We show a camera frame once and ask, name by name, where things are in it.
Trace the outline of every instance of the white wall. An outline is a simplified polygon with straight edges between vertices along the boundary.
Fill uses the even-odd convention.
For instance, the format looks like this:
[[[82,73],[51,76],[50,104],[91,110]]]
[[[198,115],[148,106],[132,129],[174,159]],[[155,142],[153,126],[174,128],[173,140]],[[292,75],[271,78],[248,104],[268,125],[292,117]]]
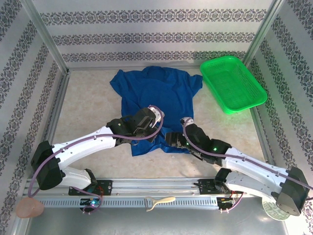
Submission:
[[[67,66],[243,58],[271,0],[33,0]]]
[[[0,0],[0,235],[11,230],[29,159],[63,77],[19,1]]]
[[[258,106],[276,164],[296,166],[313,185],[313,0],[287,0],[249,68],[268,93]],[[313,234],[313,202],[286,222],[291,235]]]

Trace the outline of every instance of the mounting plate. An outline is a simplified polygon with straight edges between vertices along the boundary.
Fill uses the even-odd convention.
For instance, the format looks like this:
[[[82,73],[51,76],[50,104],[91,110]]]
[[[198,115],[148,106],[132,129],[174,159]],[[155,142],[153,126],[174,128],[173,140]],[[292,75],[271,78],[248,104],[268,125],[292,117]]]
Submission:
[[[103,189],[104,196],[111,196],[113,181],[112,180],[97,180],[97,182],[98,184],[92,193],[101,195],[101,191],[99,189],[99,186],[100,186]],[[79,192],[73,189],[72,187],[69,187],[68,194],[69,196],[88,196],[88,194]]]
[[[214,179],[199,179],[198,180],[200,195],[214,194],[229,194],[231,191],[223,184],[216,188]]]

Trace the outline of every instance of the blue t-shirt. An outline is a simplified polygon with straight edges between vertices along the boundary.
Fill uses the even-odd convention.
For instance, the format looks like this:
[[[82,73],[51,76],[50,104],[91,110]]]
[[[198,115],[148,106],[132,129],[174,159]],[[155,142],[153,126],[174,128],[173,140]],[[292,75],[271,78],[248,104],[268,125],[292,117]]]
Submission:
[[[192,98],[202,88],[202,76],[163,67],[146,67],[143,71],[119,70],[110,82],[122,97],[122,116],[135,115],[138,110],[155,105],[164,114],[161,132],[150,143],[140,141],[132,146],[132,155],[142,155],[157,148],[166,153],[189,153],[187,149],[170,147],[165,142],[168,132],[182,132],[180,119],[194,116]]]

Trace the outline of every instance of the green basket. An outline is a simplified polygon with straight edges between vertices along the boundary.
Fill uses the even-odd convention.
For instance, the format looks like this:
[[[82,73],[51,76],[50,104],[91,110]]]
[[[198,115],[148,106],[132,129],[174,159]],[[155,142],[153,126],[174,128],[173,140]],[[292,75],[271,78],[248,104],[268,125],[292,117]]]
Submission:
[[[200,66],[203,80],[226,114],[263,104],[268,95],[244,64],[234,56],[223,56]]]

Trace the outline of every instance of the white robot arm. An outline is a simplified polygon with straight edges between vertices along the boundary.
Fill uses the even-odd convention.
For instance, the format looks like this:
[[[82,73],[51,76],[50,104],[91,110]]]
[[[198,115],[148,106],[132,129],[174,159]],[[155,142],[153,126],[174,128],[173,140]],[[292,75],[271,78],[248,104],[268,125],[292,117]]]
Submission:
[[[300,215],[311,188],[300,169],[292,167],[286,170],[273,166],[240,152],[224,141],[210,139],[189,117],[183,118],[181,123],[184,132],[166,134],[167,143],[187,148],[190,154],[202,161],[221,166],[215,177],[216,185],[268,198],[281,210]]]
[[[51,146],[47,141],[39,144],[31,161],[37,173],[41,190],[57,185],[72,186],[93,192],[97,180],[91,170],[68,167],[74,161],[94,152],[112,148],[132,140],[147,139],[152,142],[160,130],[161,110],[149,106],[132,117],[113,119],[106,126],[73,141]],[[232,191],[247,192],[266,197],[292,215],[300,215],[309,189],[288,179],[307,185],[303,172],[293,167],[290,171],[256,160],[230,144],[210,139],[191,118],[183,118],[183,133],[167,133],[165,140],[170,146],[187,148],[190,154],[210,164],[221,166],[215,177],[214,189],[226,187]]]
[[[68,167],[71,163],[97,151],[113,148],[133,140],[146,139],[152,142],[160,129],[156,124],[161,121],[164,114],[154,106],[139,110],[134,116],[113,119],[106,126],[78,139],[51,146],[48,141],[39,144],[31,160],[36,172],[42,163],[57,155],[42,166],[37,175],[41,190],[47,190],[57,185],[72,186],[92,192],[97,181],[89,169],[77,170]]]

